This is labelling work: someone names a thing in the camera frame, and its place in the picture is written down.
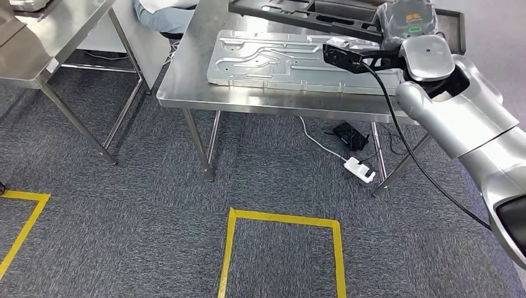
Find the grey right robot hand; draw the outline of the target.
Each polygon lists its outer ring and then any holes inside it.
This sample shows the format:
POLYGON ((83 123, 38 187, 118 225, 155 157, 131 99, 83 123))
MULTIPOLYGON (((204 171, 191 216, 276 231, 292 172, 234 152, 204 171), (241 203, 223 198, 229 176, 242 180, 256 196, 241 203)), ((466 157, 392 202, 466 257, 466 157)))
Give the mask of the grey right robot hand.
POLYGON ((376 15, 383 35, 383 50, 393 50, 410 37, 438 32, 437 13, 429 0, 385 2, 378 6, 376 15))

